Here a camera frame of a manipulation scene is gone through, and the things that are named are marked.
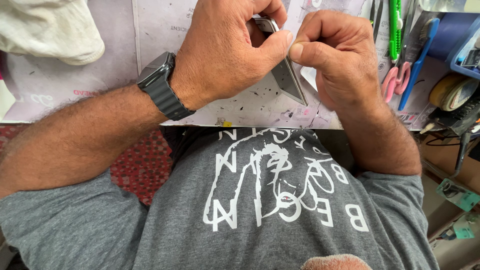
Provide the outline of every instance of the man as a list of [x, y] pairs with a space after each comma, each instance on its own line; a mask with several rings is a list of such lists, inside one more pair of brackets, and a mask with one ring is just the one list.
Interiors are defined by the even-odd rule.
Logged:
[[[287, 19], [280, 0], [198, 1], [168, 81], [188, 111], [233, 97], [286, 56], [288, 30], [252, 47], [257, 13], [280, 27]], [[320, 99], [368, 171], [358, 179], [310, 130], [217, 130], [189, 136], [147, 211], [106, 170], [167, 117], [125, 86], [60, 109], [8, 144], [0, 164], [8, 243], [32, 270], [438, 268], [419, 151], [380, 96], [369, 22], [310, 13], [289, 55], [319, 71]]]

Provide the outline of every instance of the hand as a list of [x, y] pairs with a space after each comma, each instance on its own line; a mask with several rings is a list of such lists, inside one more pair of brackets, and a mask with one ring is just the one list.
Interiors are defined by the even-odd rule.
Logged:
[[384, 103], [372, 25], [367, 19], [327, 10], [311, 12], [305, 16], [289, 56], [317, 70], [320, 100], [337, 113], [368, 110]]
[[246, 23], [257, 13], [272, 17], [279, 27], [287, 20], [281, 0], [197, 2], [170, 78], [173, 91], [186, 108], [196, 110], [237, 95], [286, 57], [293, 39], [288, 30], [272, 34], [258, 48], [252, 46], [249, 30], [257, 35], [259, 29], [252, 21], [248, 28]]

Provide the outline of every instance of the pink scissor handle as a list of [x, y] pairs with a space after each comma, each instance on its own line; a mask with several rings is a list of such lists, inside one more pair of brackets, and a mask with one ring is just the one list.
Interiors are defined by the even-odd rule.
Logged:
[[389, 102], [392, 99], [394, 89], [396, 87], [396, 76], [398, 75], [398, 68], [393, 67], [387, 74], [382, 84], [382, 97], [385, 97], [385, 91], [387, 96], [385, 97], [385, 102]]
[[401, 95], [405, 91], [410, 80], [410, 63], [405, 62], [402, 65], [402, 74], [400, 74], [400, 79], [396, 80], [395, 94]]

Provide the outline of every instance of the smartwatch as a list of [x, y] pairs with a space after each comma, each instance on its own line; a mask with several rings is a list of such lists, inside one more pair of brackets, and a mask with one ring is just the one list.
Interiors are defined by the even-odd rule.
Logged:
[[175, 68], [175, 54], [164, 52], [148, 64], [137, 79], [138, 87], [145, 91], [158, 109], [170, 120], [177, 121], [194, 114], [180, 102], [168, 84], [168, 76]]

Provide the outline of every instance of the polka dot floor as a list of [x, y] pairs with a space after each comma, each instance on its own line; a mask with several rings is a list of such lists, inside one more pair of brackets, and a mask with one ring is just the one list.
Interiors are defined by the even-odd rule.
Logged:
[[[0, 152], [25, 126], [0, 125]], [[150, 205], [153, 195], [170, 175], [171, 149], [158, 129], [126, 149], [110, 166], [112, 182]]]

